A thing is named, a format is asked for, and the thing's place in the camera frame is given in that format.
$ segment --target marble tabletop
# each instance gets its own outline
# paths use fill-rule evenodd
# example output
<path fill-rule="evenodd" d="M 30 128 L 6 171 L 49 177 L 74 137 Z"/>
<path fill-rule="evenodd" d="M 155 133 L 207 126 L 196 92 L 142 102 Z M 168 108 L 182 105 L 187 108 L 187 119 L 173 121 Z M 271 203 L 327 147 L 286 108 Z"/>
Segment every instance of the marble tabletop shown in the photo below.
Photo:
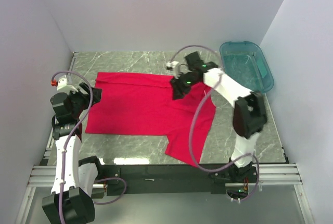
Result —
<path fill-rule="evenodd" d="M 185 61 L 183 57 L 190 52 L 182 52 L 176 58 Z M 82 74 L 91 85 L 99 71 L 104 72 L 140 72 L 153 74 L 171 74 L 165 68 L 174 52 L 80 52 L 75 53 L 72 70 Z M 205 61 L 216 60 L 215 55 L 206 51 L 200 52 Z M 73 84 L 81 82 L 72 77 Z M 207 136 L 200 162 L 226 163 L 235 145 L 236 133 L 232 127 L 233 109 L 231 105 L 217 93 L 212 94 L 216 105 L 216 114 L 212 128 Z M 279 139 L 267 98 L 265 104 L 268 123 L 257 141 L 257 157 L 262 163 L 284 163 L 284 150 Z M 85 129 L 87 120 L 83 121 Z M 131 136 L 82 134 L 82 147 L 79 159 L 96 155 L 105 164 L 181 164 L 182 162 L 167 156 L 164 151 L 168 140 L 166 136 Z M 49 157 L 48 165 L 55 165 L 55 145 Z"/>

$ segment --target red cloth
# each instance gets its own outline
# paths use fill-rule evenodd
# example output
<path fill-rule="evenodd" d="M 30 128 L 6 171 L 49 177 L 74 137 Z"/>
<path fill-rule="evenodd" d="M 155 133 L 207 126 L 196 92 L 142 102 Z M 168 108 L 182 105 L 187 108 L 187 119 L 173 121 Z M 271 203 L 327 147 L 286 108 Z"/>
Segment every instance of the red cloth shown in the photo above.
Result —
<path fill-rule="evenodd" d="M 193 165 L 188 135 L 194 112 L 210 88 L 199 83 L 183 99 L 172 100 L 171 76 L 142 73 L 99 72 L 95 87 L 101 88 L 100 103 L 91 108 L 86 133 L 166 135 L 165 154 Z M 212 126 L 215 106 L 204 104 L 196 122 L 193 151 L 200 161 Z"/>

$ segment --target gray wall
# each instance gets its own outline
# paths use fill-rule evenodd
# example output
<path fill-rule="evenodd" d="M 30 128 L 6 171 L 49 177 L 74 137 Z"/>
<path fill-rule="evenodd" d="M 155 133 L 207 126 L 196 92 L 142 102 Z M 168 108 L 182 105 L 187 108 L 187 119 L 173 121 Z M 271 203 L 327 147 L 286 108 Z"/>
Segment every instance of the gray wall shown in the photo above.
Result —
<path fill-rule="evenodd" d="M 283 0 L 45 0 L 75 51 L 259 44 Z"/>
<path fill-rule="evenodd" d="M 332 223 L 333 0 L 284 0 L 261 47 L 275 78 L 268 94 L 316 223 Z"/>
<path fill-rule="evenodd" d="M 10 224 L 50 132 L 50 77 L 71 53 L 42 0 L 0 0 L 0 10 L 0 223 Z"/>

